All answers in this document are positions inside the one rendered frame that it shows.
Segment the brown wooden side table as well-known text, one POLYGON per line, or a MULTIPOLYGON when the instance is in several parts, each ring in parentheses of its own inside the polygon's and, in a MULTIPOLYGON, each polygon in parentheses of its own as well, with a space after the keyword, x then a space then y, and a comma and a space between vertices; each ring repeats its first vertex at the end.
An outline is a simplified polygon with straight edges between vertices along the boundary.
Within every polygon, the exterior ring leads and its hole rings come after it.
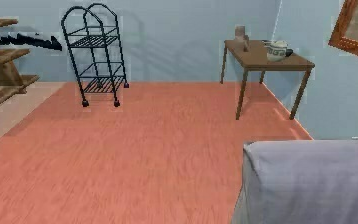
POLYGON ((248 74, 251 71, 261 72, 259 81, 260 84, 263 83, 264 74, 268 71, 304 71, 303 79, 301 81, 295 102, 289 115, 289 119, 293 120, 295 118, 311 72, 315 68, 315 64, 296 53, 291 54, 289 57, 283 59, 280 62, 270 62, 266 56, 267 50, 265 49, 264 43, 260 40, 250 40, 248 51, 244 51, 243 44, 236 40, 225 40, 220 83, 223 83, 224 81, 227 52, 230 52, 243 68, 239 99, 235 112, 236 120, 240 118, 248 74))

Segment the white patterned pot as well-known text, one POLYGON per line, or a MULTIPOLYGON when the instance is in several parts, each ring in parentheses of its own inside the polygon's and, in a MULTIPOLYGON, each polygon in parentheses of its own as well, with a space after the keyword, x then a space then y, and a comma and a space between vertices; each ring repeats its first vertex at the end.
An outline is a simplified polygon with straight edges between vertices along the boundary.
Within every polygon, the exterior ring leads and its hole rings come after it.
POLYGON ((267 59, 271 62, 282 61, 294 53, 294 51, 288 47, 288 43, 284 40, 263 40, 263 44, 267 50, 267 59))

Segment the grey sofa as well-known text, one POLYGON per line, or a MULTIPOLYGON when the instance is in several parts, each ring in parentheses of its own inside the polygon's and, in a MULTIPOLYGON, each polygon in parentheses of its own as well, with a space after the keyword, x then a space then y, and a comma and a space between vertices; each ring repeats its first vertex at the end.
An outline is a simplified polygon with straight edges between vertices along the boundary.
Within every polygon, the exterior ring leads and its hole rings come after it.
POLYGON ((358 140, 246 143, 230 224, 358 224, 358 140))

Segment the brown wooden shelf unit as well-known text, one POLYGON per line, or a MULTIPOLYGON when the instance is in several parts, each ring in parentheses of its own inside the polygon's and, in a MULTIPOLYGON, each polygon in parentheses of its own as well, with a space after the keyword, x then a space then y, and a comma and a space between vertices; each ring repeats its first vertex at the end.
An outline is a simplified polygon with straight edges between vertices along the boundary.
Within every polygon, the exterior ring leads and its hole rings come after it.
MULTIPOLYGON (((16 19, 0 18, 0 27, 17 24, 16 19)), ((25 56, 29 49, 0 49, 0 104, 15 94, 25 94, 26 88, 39 79, 38 75, 20 75, 14 60, 25 56)))

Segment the wooden framed wall picture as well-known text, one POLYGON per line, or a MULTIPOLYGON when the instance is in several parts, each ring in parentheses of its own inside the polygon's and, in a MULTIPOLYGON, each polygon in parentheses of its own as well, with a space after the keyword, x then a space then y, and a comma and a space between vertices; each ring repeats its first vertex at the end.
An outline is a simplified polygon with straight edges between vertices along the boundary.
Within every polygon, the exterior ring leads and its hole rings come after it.
POLYGON ((358 56, 358 0, 344 0, 328 44, 358 56))

